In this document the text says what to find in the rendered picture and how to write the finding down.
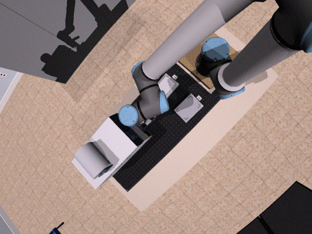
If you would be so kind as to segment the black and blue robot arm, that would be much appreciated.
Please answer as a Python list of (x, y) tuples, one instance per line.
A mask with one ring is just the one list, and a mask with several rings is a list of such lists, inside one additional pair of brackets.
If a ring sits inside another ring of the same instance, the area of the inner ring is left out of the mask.
[[(131, 127), (167, 112), (169, 103), (157, 79), (250, 4), (265, 1), (204, 0), (146, 61), (132, 67), (142, 100), (124, 105), (120, 122)], [(312, 53), (312, 0), (275, 1), (279, 8), (233, 60), (224, 38), (203, 43), (195, 67), (211, 79), (221, 100), (244, 92), (248, 80), (299, 51)]]

